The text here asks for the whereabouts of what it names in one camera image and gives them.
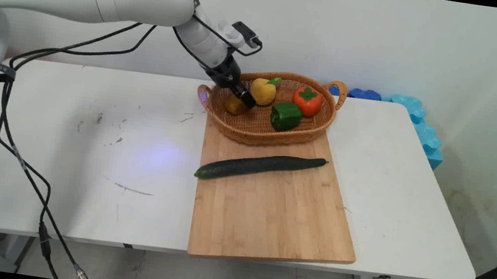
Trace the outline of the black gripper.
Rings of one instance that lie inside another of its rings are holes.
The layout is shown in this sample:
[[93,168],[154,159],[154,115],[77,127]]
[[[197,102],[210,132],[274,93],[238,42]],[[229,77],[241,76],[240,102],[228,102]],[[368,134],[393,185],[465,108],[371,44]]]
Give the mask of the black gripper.
[[228,89],[226,101],[239,102],[240,100],[247,108],[256,106],[256,100],[241,83],[240,67],[232,55],[227,55],[219,65],[213,68],[205,67],[204,70],[218,88]]

